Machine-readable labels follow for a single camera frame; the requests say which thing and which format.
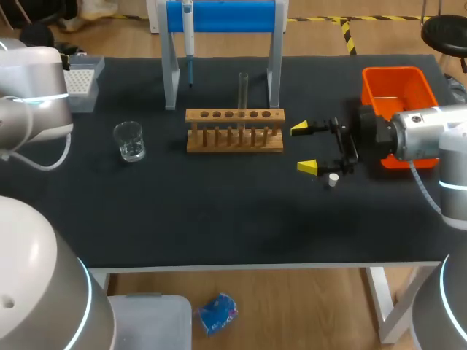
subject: orange plastic container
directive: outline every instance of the orange plastic container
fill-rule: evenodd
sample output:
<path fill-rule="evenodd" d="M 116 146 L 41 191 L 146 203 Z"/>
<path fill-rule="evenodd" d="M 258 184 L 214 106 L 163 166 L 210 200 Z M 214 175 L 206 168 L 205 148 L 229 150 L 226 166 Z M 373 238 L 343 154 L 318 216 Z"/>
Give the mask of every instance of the orange plastic container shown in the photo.
<path fill-rule="evenodd" d="M 362 104 L 390 120 L 393 114 L 438 106 L 425 75 L 417 67 L 370 67 L 363 70 Z M 381 160 L 386 168 L 408 168 L 393 155 Z M 432 168 L 437 159 L 416 160 L 417 168 Z"/>

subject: test tube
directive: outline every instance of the test tube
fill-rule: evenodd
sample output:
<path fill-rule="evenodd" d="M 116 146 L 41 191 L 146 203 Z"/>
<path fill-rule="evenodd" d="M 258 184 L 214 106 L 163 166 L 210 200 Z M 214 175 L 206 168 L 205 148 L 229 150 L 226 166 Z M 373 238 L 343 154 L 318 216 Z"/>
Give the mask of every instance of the test tube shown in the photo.
<path fill-rule="evenodd" d="M 248 73 L 240 73 L 239 75 L 239 116 L 244 117 L 246 114 L 248 101 Z M 245 127 L 243 122 L 237 125 L 237 128 Z"/>

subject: cable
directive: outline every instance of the cable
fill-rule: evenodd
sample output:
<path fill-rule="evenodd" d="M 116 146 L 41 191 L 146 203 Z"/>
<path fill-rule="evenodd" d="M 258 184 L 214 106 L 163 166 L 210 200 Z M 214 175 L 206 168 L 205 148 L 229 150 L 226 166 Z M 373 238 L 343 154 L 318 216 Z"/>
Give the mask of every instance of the cable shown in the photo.
<path fill-rule="evenodd" d="M 32 166 L 33 168 L 37 170 L 52 171 L 58 168 L 59 166 L 61 166 L 61 164 L 65 161 L 66 157 L 68 156 L 71 144 L 72 144 L 72 135 L 69 133 L 68 135 L 66 135 L 65 149 L 63 150 L 61 157 L 54 164 L 50 166 L 42 166 L 26 158 L 24 155 L 20 155 L 19 153 L 16 153 L 16 152 L 11 152 L 9 155 L 12 156 L 13 158 L 21 160 L 22 162 L 28 164 L 29 166 Z"/>
<path fill-rule="evenodd" d="M 16 152 L 16 150 L 19 149 L 21 146 L 23 146 L 29 140 L 29 137 L 31 136 L 32 128 L 33 128 L 33 125 L 34 125 L 34 119 L 33 119 L 32 111 L 31 111 L 31 107 L 22 98 L 19 98 L 19 97 L 4 96 L 1 99 L 2 100 L 6 100 L 6 99 L 21 100 L 21 102 L 26 107 L 26 111 L 27 111 L 26 112 L 26 115 L 27 115 L 26 118 L 27 118 L 28 125 L 26 127 L 26 132 L 25 132 L 23 140 L 21 140 L 21 142 L 16 147 L 14 147 L 11 150 L 6 150 L 6 149 L 5 150 L 0 150 L 0 159 L 8 161 L 10 157 L 13 157 L 13 158 L 16 158 L 16 159 L 28 164 L 29 166 L 32 166 L 33 168 L 35 168 L 37 170 L 40 170 L 40 171 L 52 171 L 52 170 L 58 168 L 65 161 L 66 157 L 68 156 L 70 146 L 72 144 L 72 135 L 70 133 L 68 135 L 66 135 L 65 149 L 63 150 L 63 153 L 60 156 L 60 158 L 54 164 L 51 164 L 49 166 L 43 166 L 41 164 L 33 162 L 32 160 L 26 158 L 24 155 L 20 155 L 19 153 Z"/>
<path fill-rule="evenodd" d="M 415 182 L 418 184 L 420 191 L 422 191 L 423 196 L 429 202 L 429 204 L 431 205 L 431 208 L 433 208 L 438 214 L 441 215 L 441 209 L 439 208 L 438 204 L 436 204 L 435 201 L 432 199 L 432 197 L 430 196 L 430 193 L 428 193 L 428 191 L 426 190 L 426 187 L 423 184 L 423 181 L 420 178 L 420 175 L 418 174 L 417 168 L 415 168 L 414 162 L 409 162 L 409 165 L 410 165 L 410 171 L 412 172 L 412 175 L 414 176 Z"/>

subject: black tablecloth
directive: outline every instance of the black tablecloth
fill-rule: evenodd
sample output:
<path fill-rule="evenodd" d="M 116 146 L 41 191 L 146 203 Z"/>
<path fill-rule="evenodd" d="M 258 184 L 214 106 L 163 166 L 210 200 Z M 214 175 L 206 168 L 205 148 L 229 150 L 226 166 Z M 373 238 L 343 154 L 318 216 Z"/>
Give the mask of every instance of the black tablecloth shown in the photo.
<path fill-rule="evenodd" d="M 166 112 L 159 60 L 106 59 L 94 113 L 74 116 L 66 162 L 51 173 L 2 162 L 0 195 L 42 212 L 90 268 L 441 260 L 463 241 L 406 171 L 358 166 L 327 190 L 296 162 L 336 157 L 334 137 L 288 136 L 304 119 L 345 118 L 367 66 L 418 66 L 439 104 L 453 103 L 432 56 L 284 58 L 284 154 L 187 155 L 185 109 L 235 108 L 240 71 L 248 107 L 266 107 L 266 59 L 197 59 L 192 89 L 180 63 L 177 111 Z M 124 120 L 143 125 L 139 163 L 119 159 L 112 129 Z M 59 140 L 23 153 L 51 163 L 62 149 Z M 437 170 L 424 178 L 438 201 Z"/>

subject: wooden test tube rack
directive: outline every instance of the wooden test tube rack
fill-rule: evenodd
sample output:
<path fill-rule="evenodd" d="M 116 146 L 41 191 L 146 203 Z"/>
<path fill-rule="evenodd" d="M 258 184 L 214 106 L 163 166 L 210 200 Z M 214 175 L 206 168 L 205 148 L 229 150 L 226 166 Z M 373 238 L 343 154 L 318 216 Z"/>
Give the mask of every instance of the wooden test tube rack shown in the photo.
<path fill-rule="evenodd" d="M 187 152 L 283 152 L 283 109 L 187 109 Z M 221 128 L 233 123 L 235 126 Z M 249 124 L 268 124 L 255 128 Z M 206 124 L 219 124 L 208 128 Z"/>

